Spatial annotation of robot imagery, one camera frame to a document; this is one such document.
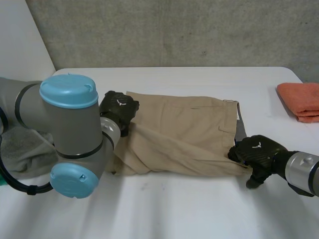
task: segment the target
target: light blue joint cap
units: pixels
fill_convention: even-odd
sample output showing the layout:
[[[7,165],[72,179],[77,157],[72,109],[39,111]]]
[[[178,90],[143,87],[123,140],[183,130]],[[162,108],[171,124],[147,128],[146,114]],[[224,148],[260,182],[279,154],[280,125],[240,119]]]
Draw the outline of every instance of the light blue joint cap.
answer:
[[[50,174],[52,187],[69,198],[86,198],[99,184],[98,177],[89,169],[73,163],[58,163]]]
[[[40,95],[51,105],[67,109],[87,108],[98,101],[94,81],[82,75],[56,75],[42,82]]]

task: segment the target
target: black cable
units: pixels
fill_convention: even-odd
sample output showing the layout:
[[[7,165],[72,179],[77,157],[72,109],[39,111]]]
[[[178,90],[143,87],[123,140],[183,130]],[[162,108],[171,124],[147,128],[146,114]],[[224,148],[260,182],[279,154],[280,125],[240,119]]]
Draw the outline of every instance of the black cable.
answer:
[[[0,148],[2,143],[2,137],[0,135]],[[23,183],[20,183],[18,180],[13,178],[11,174],[6,170],[3,161],[1,159],[1,153],[0,153],[0,174],[3,177],[3,179],[6,181],[8,185],[10,185],[12,188],[27,193],[28,195],[35,195],[38,193],[46,193],[51,191],[53,188],[50,183],[47,183],[42,186],[36,186],[36,185],[30,185],[27,186]]]

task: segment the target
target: orange towel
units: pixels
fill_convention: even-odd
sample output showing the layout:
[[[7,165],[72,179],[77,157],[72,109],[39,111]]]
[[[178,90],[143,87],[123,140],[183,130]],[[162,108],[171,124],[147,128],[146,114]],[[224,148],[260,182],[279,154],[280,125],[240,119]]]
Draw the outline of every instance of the orange towel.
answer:
[[[318,83],[282,83],[277,91],[298,121],[319,122]]]

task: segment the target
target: white table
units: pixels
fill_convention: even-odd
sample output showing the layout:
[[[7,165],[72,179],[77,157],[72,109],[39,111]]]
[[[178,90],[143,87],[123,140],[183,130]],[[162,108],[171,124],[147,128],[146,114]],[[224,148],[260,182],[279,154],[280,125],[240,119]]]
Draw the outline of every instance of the white table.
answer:
[[[109,90],[237,100],[248,135],[263,134],[289,150],[319,155],[319,123],[297,122],[277,96],[278,84],[300,82],[286,68],[87,68],[55,74],[65,73],[91,77],[100,101]],[[0,238],[318,238],[319,198],[297,195],[277,175],[250,191],[247,178],[105,173],[93,195],[82,200],[54,191],[31,197],[0,187]]]

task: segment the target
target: beige trousers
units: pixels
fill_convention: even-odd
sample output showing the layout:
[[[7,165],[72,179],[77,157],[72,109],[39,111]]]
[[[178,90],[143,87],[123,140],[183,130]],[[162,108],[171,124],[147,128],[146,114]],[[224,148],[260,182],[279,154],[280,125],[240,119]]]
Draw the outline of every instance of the beige trousers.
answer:
[[[227,158],[234,145],[237,102],[127,92],[140,102],[128,137],[121,138],[106,171],[171,171],[225,176],[251,173]]]

